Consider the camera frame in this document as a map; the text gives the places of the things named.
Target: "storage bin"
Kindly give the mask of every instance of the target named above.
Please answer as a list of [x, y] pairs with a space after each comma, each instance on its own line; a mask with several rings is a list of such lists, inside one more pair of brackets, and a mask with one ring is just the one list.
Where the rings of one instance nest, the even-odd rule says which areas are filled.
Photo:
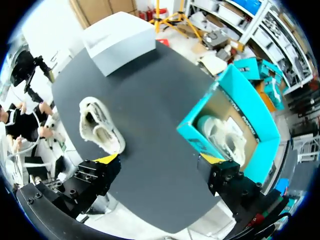
[[242, 7], [245, 7], [245, 5], [247, 4], [247, 0], [233, 0], [233, 2], [239, 4]]
[[216, 11], [218, 8], [216, 0], [194, 0], [194, 4], [209, 11]]
[[251, 83], [230, 64], [177, 127], [177, 131], [209, 163], [224, 159], [196, 128], [204, 114], [212, 114], [239, 126], [246, 139], [244, 175], [264, 183], [276, 157], [280, 143], [278, 128], [265, 103]]
[[275, 45], [274, 43], [269, 47], [268, 50], [276, 62], [279, 62], [280, 60], [285, 58], [285, 56], [282, 54], [280, 48], [278, 48], [278, 46]]
[[82, 33], [83, 44], [104, 76], [156, 48], [154, 26], [126, 12], [89, 26]]
[[258, 0], [247, 0], [244, 8], [247, 9], [253, 15], [256, 15], [260, 6], [261, 6], [261, 2]]
[[261, 27], [257, 28], [254, 36], [264, 47], [267, 47], [269, 44], [272, 43], [272, 39]]
[[243, 16], [239, 16], [235, 12], [231, 11], [230, 9], [226, 8], [224, 2], [220, 4], [218, 14], [223, 19], [228, 20], [231, 24], [238, 26], [240, 22], [245, 19]]

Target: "cardboard panel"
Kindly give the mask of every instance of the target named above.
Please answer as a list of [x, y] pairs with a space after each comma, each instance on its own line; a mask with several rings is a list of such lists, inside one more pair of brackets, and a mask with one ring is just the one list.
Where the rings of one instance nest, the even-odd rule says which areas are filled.
[[78, 5], [77, 0], [69, 0], [69, 3], [70, 3], [72, 10], [75, 13], [76, 18], [79, 21], [81, 27], [83, 27], [83, 29], [86, 29], [87, 27], [89, 27], [90, 23], [89, 23], [88, 19], [86, 18], [86, 16], [84, 15], [84, 12], [82, 11], [80, 6]]
[[260, 142], [244, 170], [244, 175], [250, 176], [255, 183], [264, 183], [276, 158], [279, 144], [280, 138]]
[[129, 14], [139, 17], [139, 13], [137, 10], [129, 12]]
[[90, 25], [112, 14], [110, 6], [104, 0], [77, 0], [77, 3]]
[[113, 13], [126, 12], [131, 13], [136, 10], [134, 1], [135, 0], [108, 0], [111, 4]]

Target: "floor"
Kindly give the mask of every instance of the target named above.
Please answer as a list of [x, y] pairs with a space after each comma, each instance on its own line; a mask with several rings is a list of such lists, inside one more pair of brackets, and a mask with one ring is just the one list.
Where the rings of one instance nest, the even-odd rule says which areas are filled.
[[[196, 38], [185, 38], [173, 29], [167, 29], [165, 32], [160, 32], [157, 35], [158, 39], [168, 39], [170, 47], [177, 51], [179, 54], [187, 58], [193, 63], [196, 63], [197, 59], [203, 54], [195, 54], [191, 51], [191, 48], [198, 42]], [[281, 140], [286, 141], [289, 139], [289, 129], [286, 120], [280, 115], [274, 114], [274, 120], [281, 134]], [[61, 155], [65, 155], [66, 158], [70, 159], [71, 162], [76, 166], [82, 160], [80, 156], [75, 151], [75, 147], [72, 145], [70, 139], [66, 135], [66, 131], [62, 123], [58, 124], [57, 130], [64, 134], [66, 137], [66, 150], [63, 152], [61, 147], [55, 143], [53, 150], [48, 149], [44, 142], [41, 142], [38, 147], [38, 155], [42, 156], [45, 163], [52, 162]], [[275, 162], [281, 163], [282, 148], [279, 148]], [[143, 221], [121, 203], [118, 203], [115, 210], [104, 215], [96, 215], [90, 217], [85, 224], [89, 227], [97, 229], [101, 232], [108, 233], [111, 235], [119, 236], [128, 239], [138, 239], [138, 240], [160, 240], [164, 239], [166, 236], [171, 236], [177, 240], [212, 240], [221, 239], [219, 235], [219, 230], [222, 229], [223, 224], [228, 223], [229, 219], [225, 220], [223, 223], [222, 219], [226, 218], [226, 213], [228, 209], [223, 206], [223, 202], [218, 206], [215, 206], [211, 211], [209, 211], [203, 218], [199, 219], [198, 222], [194, 223], [189, 227], [191, 236], [189, 235], [188, 229], [183, 229], [176, 234], [169, 234], [164, 232], [147, 222]]]

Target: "metal shelf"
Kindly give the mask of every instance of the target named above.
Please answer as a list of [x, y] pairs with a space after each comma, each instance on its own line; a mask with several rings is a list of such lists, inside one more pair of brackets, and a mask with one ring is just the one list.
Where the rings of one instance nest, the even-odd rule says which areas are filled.
[[302, 55], [303, 57], [303, 60], [306, 62], [310, 72], [312, 73], [312, 70], [311, 70], [311, 66], [308, 62], [308, 59], [307, 59], [307, 56], [306, 54], [304, 53], [304, 51], [302, 50], [300, 44], [298, 43], [297, 39], [295, 38], [295, 36], [292, 34], [292, 32], [288, 29], [288, 27], [284, 24], [283, 21], [281, 21], [281, 19], [278, 17], [278, 15], [270, 10], [269, 13], [274, 17], [274, 19], [284, 28], [284, 30], [289, 34], [290, 38], [292, 39], [292, 41], [294, 42], [294, 44], [296, 45], [296, 47], [298, 48], [300, 54]]
[[284, 54], [286, 55], [286, 58], [289, 59], [291, 65], [292, 65], [292, 67], [293, 67], [293, 70], [294, 70], [295, 73], [298, 75], [299, 79], [301, 80], [301, 79], [302, 79], [301, 74], [300, 74], [300, 72], [298, 71], [296, 64], [294, 63], [294, 61], [293, 61], [292, 58], [290, 57], [287, 49], [278, 42], [278, 39], [276, 38], [276, 36], [273, 34], [273, 32], [270, 31], [270, 29], [269, 29], [263, 22], [262, 22], [260, 25], [261, 25], [261, 27], [271, 36], [271, 38], [278, 43], [278, 45], [280, 46], [281, 50], [282, 50], [282, 51], [284, 52]]
[[[252, 36], [251, 39], [252, 39], [253, 41], [255, 41], [256, 44], [258, 44], [258, 46], [262, 49], [262, 51], [265, 52], [265, 54], [268, 56], [268, 58], [271, 60], [271, 62], [272, 62], [273, 64], [275, 64], [275, 65], [280, 69], [279, 64], [275, 61], [274, 57], [270, 54], [270, 52], [268, 51], [268, 49], [266, 49], [266, 48], [256, 39], [255, 36]], [[283, 75], [283, 79], [284, 79], [286, 85], [289, 87], [288, 90], [290, 90], [290, 84], [289, 84], [288, 79], [287, 79], [287, 77], [286, 77], [285, 75]]]
[[197, 5], [197, 4], [194, 4], [193, 2], [191, 3], [191, 5], [199, 8], [199, 9], [202, 9], [202, 10], [204, 10], [204, 11], [206, 11], [206, 12], [208, 12], [208, 13], [210, 13], [210, 14], [218, 17], [218, 18], [220, 18], [221, 20], [223, 20], [223, 21], [226, 22], [227, 24], [231, 25], [231, 26], [232, 26], [234, 29], [236, 29], [239, 33], [244, 34], [244, 32], [245, 32], [244, 29], [240, 28], [239, 26], [236, 26], [236, 25], [232, 24], [229, 20], [221, 17], [216, 11], [210, 11], [210, 10], [208, 10], [208, 9], [202, 7], [202, 6], [199, 6], [199, 5]]
[[232, 1], [232, 0], [224, 0], [224, 1], [226, 1], [227, 3], [235, 6], [237, 9], [239, 9], [239, 10], [241, 10], [242, 12], [244, 12], [245, 14], [249, 15], [251, 18], [254, 17], [254, 15], [253, 15], [251, 12], [249, 12], [249, 11], [248, 11], [247, 9], [245, 9], [243, 6], [240, 6], [238, 3], [236, 3], [236, 2], [234, 2], [234, 1]]
[[290, 87], [287, 91], [285, 91], [283, 93], [283, 95], [287, 95], [291, 92], [293, 92], [294, 90], [298, 89], [298, 88], [302, 88], [306, 83], [310, 82], [312, 79], [314, 78], [314, 76], [311, 74], [309, 76], [307, 76], [304, 80], [302, 80], [300, 83], [297, 83], [296, 85], [293, 85], [292, 87]]

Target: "shelving unit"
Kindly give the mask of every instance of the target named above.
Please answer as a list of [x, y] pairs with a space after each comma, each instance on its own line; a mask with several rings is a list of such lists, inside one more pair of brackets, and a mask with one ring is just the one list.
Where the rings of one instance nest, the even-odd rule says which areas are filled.
[[[278, 63], [275, 61], [274, 57], [273, 57], [273, 56], [270, 54], [270, 52], [268, 51], [268, 49], [266, 49], [266, 48], [256, 39], [255, 36], [252, 36], [251, 39], [252, 39], [253, 41], [255, 41], [255, 43], [261, 48], [262, 51], [264, 51], [264, 53], [265, 53], [265, 54], [267, 55], [267, 57], [271, 60], [271, 62], [273, 62], [275, 65], [277, 65], [278, 68], [280, 68], [279, 65], [278, 65]], [[283, 79], [284, 79], [285, 83], [286, 83], [288, 86], [290, 86], [289, 81], [288, 81], [288, 79], [286, 78], [285, 75], [283, 75]]]
[[236, 25], [232, 24], [229, 20], [221, 17], [216, 11], [210, 11], [210, 10], [208, 10], [208, 9], [205, 9], [205, 8], [202, 7], [202, 6], [199, 6], [199, 5], [197, 5], [197, 4], [194, 4], [193, 2], [191, 3], [191, 5], [194, 6], [194, 7], [196, 7], [196, 8], [202, 9], [202, 10], [204, 10], [204, 11], [206, 11], [206, 12], [208, 12], [208, 13], [210, 13], [210, 14], [218, 17], [218, 18], [220, 18], [221, 20], [225, 21], [227, 24], [231, 25], [231, 26], [232, 26], [234, 29], [236, 29], [239, 33], [244, 34], [244, 32], [245, 32], [244, 29], [240, 28], [239, 26], [236, 26]]
[[290, 63], [292, 64], [293, 70], [297, 73], [299, 79], [301, 80], [301, 74], [298, 71], [296, 64], [294, 63], [293, 59], [290, 57], [287, 49], [285, 47], [283, 47], [279, 42], [278, 39], [276, 38], [276, 36], [273, 34], [273, 32], [270, 31], [270, 29], [264, 24], [261, 23], [260, 26], [263, 28], [263, 30], [265, 30], [270, 36], [271, 38], [280, 46], [280, 49], [284, 52], [284, 55], [286, 55], [286, 58], [289, 59]]
[[[253, 15], [252, 13], [250, 13], [248, 10], [246, 10], [244, 7], [240, 6], [239, 4], [237, 4], [236, 2], [232, 1], [232, 0], [224, 0], [225, 2], [235, 6], [236, 8], [238, 8], [239, 10], [241, 10], [242, 12], [244, 12], [246, 15], [252, 17], [252, 21], [251, 23], [247, 26], [247, 28], [244, 30], [242, 28], [240, 28], [239, 26], [235, 26], [234, 24], [232, 24], [230, 21], [228, 21], [227, 19], [219, 16], [219, 14], [215, 11], [210, 11], [208, 9], [205, 9], [203, 7], [200, 7], [196, 4], [194, 4], [192, 2], [192, 0], [188, 0], [187, 4], [186, 4], [186, 14], [188, 15], [190, 13], [190, 6], [194, 6], [198, 9], [204, 10], [218, 18], [220, 18], [222, 21], [224, 21], [227, 25], [230, 25], [230, 27], [232, 29], [237, 30], [239, 33], [242, 34], [241, 38], [240, 38], [240, 42], [242, 44], [246, 44], [248, 42], [248, 40], [252, 39], [254, 42], [257, 43], [257, 45], [261, 48], [262, 51], [265, 52], [265, 54], [270, 58], [270, 60], [272, 61], [273, 64], [278, 65], [277, 62], [275, 62], [273, 56], [269, 53], [269, 50], [265, 47], [263, 47], [258, 41], [257, 39], [253, 36], [253, 34], [255, 33], [255, 31], [257, 30], [257, 28], [259, 26], [261, 26], [261, 28], [266, 31], [271, 38], [273, 39], [274, 44], [278, 45], [281, 49], [281, 51], [284, 53], [285, 58], [289, 60], [290, 64], [292, 65], [292, 69], [293, 71], [297, 74], [297, 77], [299, 78], [299, 82], [295, 85], [290, 86], [289, 85], [289, 81], [288, 79], [284, 76], [284, 81], [286, 82], [286, 84], [288, 85], [288, 89], [283, 93], [284, 95], [291, 93], [292, 91], [302, 87], [304, 84], [308, 83], [309, 81], [311, 81], [314, 77], [312, 74], [312, 69], [311, 66], [308, 62], [307, 56], [304, 53], [304, 51], [302, 50], [300, 44], [298, 43], [297, 39], [295, 38], [295, 36], [292, 34], [292, 32], [289, 31], [288, 27], [280, 20], [280, 18], [278, 17], [278, 14], [275, 13], [273, 10], [271, 10], [271, 7], [274, 6], [274, 3], [272, 0], [259, 0], [262, 4], [261, 7], [259, 9], [259, 11], [257, 12], [256, 15]], [[305, 64], [308, 67], [308, 70], [310, 71], [310, 75], [305, 77], [301, 72], [298, 71], [297, 66], [294, 62], [294, 59], [290, 58], [290, 55], [288, 53], [288, 51], [286, 50], [286, 48], [284, 48], [283, 46], [281, 46], [281, 44], [278, 42], [278, 39], [276, 38], [276, 36], [267, 28], [267, 26], [263, 23], [263, 19], [266, 17], [266, 15], [270, 13], [272, 15], [272, 17], [275, 19], [275, 21], [277, 23], [280, 24], [281, 28], [284, 30], [283, 33], [284, 35], [289, 35], [288, 40], [291, 42], [291, 44], [293, 44], [297, 49], [298, 49], [298, 54], [302, 56], [303, 61], [305, 62]]]
[[304, 53], [304, 51], [302, 50], [300, 44], [298, 43], [297, 39], [295, 38], [295, 36], [292, 34], [292, 32], [288, 29], [288, 27], [284, 24], [283, 21], [281, 21], [281, 19], [278, 17], [278, 15], [274, 12], [274, 11], [269, 11], [269, 13], [273, 16], [273, 18], [277, 21], [277, 23], [279, 23], [284, 29], [285, 31], [289, 34], [291, 40], [293, 40], [293, 43], [295, 44], [295, 46], [298, 48], [300, 54], [303, 57], [303, 60], [306, 62], [309, 70], [311, 71], [311, 66], [308, 62], [307, 56]]

